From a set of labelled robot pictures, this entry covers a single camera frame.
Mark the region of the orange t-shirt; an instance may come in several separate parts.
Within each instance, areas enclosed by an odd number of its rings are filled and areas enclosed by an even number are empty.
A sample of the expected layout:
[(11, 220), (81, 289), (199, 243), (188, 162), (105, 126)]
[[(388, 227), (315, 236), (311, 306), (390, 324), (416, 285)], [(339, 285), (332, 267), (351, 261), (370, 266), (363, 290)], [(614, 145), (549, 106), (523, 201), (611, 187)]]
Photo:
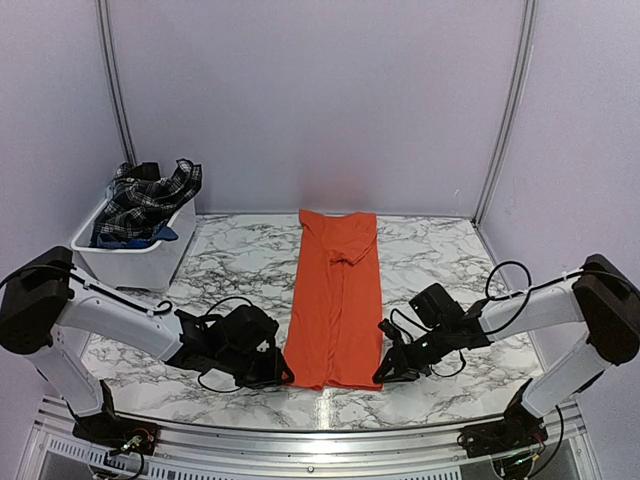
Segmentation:
[(383, 334), (377, 217), (299, 212), (302, 227), (284, 356), (293, 385), (379, 391)]

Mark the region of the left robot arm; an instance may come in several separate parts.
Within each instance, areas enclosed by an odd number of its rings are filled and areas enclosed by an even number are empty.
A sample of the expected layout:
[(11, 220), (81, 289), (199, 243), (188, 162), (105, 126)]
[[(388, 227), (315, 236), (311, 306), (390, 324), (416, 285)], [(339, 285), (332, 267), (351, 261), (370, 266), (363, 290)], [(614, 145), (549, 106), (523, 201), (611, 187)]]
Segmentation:
[(22, 355), (65, 400), (76, 425), (106, 445), (125, 438), (111, 392), (63, 339), (74, 328), (134, 347), (177, 369), (230, 375), (239, 388), (262, 389), (295, 376), (275, 344), (279, 324), (245, 303), (201, 316), (168, 301), (149, 305), (92, 278), (56, 246), (1, 282), (1, 346)]

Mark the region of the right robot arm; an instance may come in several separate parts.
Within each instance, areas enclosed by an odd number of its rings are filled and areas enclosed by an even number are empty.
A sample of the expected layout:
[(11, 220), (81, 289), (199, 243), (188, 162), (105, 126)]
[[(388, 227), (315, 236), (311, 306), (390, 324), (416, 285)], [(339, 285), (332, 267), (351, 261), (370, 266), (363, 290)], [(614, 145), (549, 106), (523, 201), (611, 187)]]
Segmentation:
[(639, 289), (605, 256), (593, 254), (576, 270), (505, 295), (487, 294), (463, 308), (434, 283), (409, 302), (422, 323), (407, 343), (388, 319), (379, 329), (391, 340), (374, 383), (409, 382), (433, 374), (450, 353), (488, 347), (516, 335), (580, 324), (584, 334), (542, 375), (528, 380), (506, 407), (495, 438), (515, 448), (554, 408), (582, 392), (607, 369), (639, 354)]

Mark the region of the white plastic laundry bin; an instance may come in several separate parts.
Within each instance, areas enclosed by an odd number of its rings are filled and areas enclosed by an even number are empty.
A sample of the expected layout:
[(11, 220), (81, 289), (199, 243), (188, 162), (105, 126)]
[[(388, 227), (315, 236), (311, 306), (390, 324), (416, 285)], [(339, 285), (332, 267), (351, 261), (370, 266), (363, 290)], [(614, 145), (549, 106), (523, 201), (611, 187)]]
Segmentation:
[(177, 241), (159, 241), (146, 249), (108, 250), (89, 245), (93, 220), (107, 203), (106, 193), (105, 199), (73, 237), (71, 248), (98, 280), (111, 287), (164, 291), (169, 287), (195, 231), (194, 198), (168, 222), (179, 234)]

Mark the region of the blue garment in bin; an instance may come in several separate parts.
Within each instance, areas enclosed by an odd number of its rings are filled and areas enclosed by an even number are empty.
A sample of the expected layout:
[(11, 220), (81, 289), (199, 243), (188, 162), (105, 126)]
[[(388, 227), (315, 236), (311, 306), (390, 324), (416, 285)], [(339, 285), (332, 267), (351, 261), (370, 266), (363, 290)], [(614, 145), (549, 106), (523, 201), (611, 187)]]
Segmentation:
[(116, 250), (116, 249), (146, 249), (159, 241), (173, 242), (179, 239), (179, 235), (170, 227), (162, 226), (154, 231), (150, 238), (133, 238), (126, 241), (117, 239), (113, 234), (102, 233), (91, 244), (92, 247)]

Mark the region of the black white plaid shirt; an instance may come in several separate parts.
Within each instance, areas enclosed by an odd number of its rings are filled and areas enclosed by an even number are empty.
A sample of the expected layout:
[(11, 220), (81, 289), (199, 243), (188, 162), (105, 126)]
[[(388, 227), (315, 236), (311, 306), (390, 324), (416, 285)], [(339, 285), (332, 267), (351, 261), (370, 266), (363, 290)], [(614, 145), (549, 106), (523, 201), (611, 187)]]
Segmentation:
[(202, 180), (202, 166), (188, 159), (177, 160), (168, 177), (160, 175), (156, 162), (120, 165), (108, 187), (107, 203), (93, 220), (89, 245), (102, 233), (126, 241), (150, 238), (156, 229), (170, 227), (169, 220), (196, 196)]

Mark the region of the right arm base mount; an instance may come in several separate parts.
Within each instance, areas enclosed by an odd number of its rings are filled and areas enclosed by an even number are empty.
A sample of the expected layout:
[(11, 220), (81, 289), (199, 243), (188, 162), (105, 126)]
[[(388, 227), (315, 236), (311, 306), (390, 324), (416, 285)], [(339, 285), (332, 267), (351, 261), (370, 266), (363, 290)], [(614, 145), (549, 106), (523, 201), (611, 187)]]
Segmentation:
[(502, 454), (544, 443), (548, 439), (545, 424), (519, 418), (501, 419), (465, 426), (457, 437), (468, 458)]

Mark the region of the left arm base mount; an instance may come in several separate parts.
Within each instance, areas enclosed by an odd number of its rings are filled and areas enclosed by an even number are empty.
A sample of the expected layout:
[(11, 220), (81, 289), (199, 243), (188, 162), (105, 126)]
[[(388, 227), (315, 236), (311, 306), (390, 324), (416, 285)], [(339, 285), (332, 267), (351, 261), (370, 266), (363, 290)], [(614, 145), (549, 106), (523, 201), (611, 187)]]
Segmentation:
[(108, 447), (111, 451), (124, 453), (122, 447), (134, 437), (140, 437), (128, 451), (152, 455), (154, 453), (160, 427), (153, 422), (126, 417), (110, 417), (102, 414), (78, 417), (72, 430), (74, 437)]

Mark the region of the aluminium front frame rail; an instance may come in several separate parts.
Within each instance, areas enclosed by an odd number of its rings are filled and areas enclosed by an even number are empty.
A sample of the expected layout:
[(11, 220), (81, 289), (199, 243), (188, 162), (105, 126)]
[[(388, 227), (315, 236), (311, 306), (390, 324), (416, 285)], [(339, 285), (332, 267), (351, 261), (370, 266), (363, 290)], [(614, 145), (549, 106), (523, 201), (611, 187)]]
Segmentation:
[[(145, 479), (496, 479), (522, 451), (470, 458), (459, 444), (478, 419), (377, 430), (265, 430), (154, 419), (155, 450)], [(64, 401), (45, 397), (37, 411), (18, 479), (132, 476), (136, 457), (73, 436)]]

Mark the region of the right aluminium corner post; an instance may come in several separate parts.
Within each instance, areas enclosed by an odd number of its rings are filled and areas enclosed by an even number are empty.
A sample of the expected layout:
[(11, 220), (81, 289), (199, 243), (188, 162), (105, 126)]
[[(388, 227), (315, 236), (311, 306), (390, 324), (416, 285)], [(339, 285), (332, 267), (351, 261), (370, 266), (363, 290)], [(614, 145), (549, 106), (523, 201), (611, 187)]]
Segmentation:
[(538, 11), (539, 1), (526, 0), (524, 2), (516, 56), (502, 120), (492, 149), (487, 174), (472, 218), (472, 222), (476, 228), (482, 225), (487, 216), (492, 197), (497, 187), (499, 175), (507, 156), (511, 135), (516, 123), (530, 69)]

